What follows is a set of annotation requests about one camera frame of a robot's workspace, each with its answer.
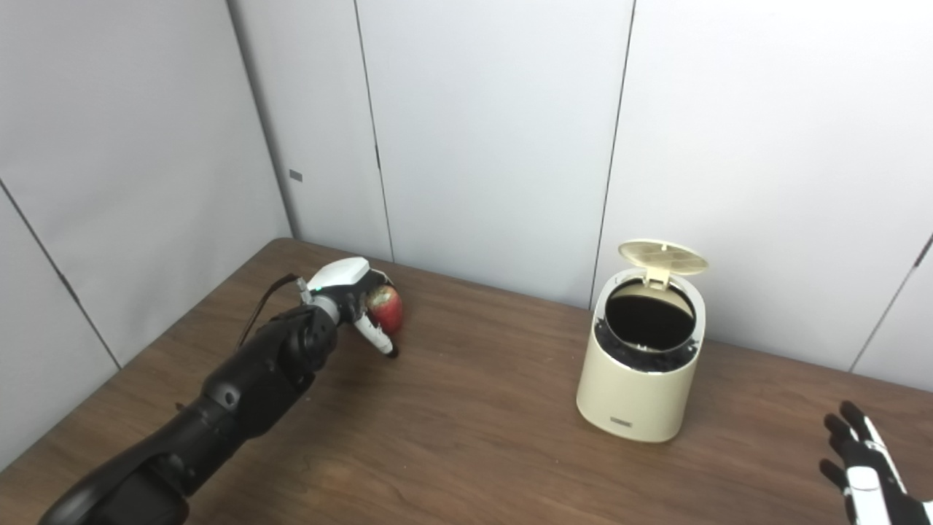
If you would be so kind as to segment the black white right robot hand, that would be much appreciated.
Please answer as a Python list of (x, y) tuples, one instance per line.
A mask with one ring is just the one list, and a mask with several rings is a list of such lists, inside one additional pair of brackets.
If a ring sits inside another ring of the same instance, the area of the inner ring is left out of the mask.
[(820, 459), (819, 471), (836, 486), (850, 524), (931, 524), (932, 502), (910, 495), (873, 420), (842, 401), (823, 425), (840, 463)]

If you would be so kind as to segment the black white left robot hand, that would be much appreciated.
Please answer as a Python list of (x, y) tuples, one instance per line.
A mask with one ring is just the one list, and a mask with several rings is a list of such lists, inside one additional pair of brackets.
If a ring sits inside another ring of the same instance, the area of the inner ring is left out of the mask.
[(319, 269), (312, 278), (299, 278), (301, 306), (315, 306), (333, 319), (337, 326), (352, 324), (380, 353), (390, 359), (399, 356), (383, 327), (370, 316), (369, 301), (394, 282), (383, 271), (371, 267), (363, 257), (334, 260)]

